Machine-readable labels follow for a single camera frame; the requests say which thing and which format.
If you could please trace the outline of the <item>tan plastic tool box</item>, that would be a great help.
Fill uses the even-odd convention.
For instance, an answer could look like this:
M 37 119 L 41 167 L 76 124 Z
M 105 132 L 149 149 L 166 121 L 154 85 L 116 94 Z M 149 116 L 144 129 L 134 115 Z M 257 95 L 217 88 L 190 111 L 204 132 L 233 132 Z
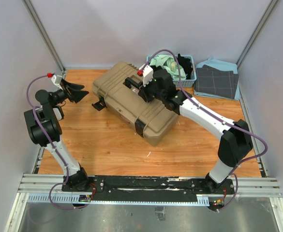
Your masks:
M 142 81 L 137 70 L 134 65 L 120 61 L 94 80 L 92 92 L 99 98 L 99 102 L 92 106 L 99 111 L 107 108 L 151 146 L 157 146 L 176 124 L 179 116 L 166 109 L 159 100 L 145 102 L 138 95 L 136 87 L 125 86 L 127 77 L 136 82 Z

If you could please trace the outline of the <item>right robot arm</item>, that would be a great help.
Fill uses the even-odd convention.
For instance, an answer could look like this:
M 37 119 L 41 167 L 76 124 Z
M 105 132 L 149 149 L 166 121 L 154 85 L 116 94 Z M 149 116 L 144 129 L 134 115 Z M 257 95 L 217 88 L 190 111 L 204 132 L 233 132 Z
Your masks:
M 219 140 L 218 161 L 205 177 L 206 189 L 219 192 L 232 170 L 253 149 L 248 124 L 242 119 L 228 119 L 177 89 L 166 70 L 138 70 L 137 75 L 142 78 L 138 94 L 145 102 L 161 101 L 165 108 L 196 122 Z

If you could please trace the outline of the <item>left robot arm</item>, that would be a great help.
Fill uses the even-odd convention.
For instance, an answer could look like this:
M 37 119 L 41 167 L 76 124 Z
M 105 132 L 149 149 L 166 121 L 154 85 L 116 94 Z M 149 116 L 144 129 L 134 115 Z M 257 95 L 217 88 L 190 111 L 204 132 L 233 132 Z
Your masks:
M 51 79 L 57 90 L 38 90 L 35 99 L 39 105 L 30 101 L 31 85 L 42 78 Z M 83 85 L 70 83 L 61 75 L 48 73 L 35 78 L 27 87 L 26 97 L 31 109 L 24 112 L 28 134 L 32 142 L 48 150 L 63 170 L 62 191 L 86 191 L 90 179 L 81 164 L 71 155 L 62 139 L 59 121 L 64 119 L 61 104 L 70 101 L 79 103 L 89 94 Z

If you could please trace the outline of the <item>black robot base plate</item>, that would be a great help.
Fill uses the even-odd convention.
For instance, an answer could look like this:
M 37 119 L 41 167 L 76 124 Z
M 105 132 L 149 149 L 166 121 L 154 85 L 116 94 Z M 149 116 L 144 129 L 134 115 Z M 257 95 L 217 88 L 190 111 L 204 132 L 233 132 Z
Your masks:
M 154 176 L 90 176 L 88 182 L 66 184 L 65 192 L 90 192 L 95 188 L 93 199 L 103 202 L 133 203 L 188 203 L 196 202 L 198 194 L 232 195 L 233 181 L 225 180 L 219 186 L 204 178 L 154 177 Z

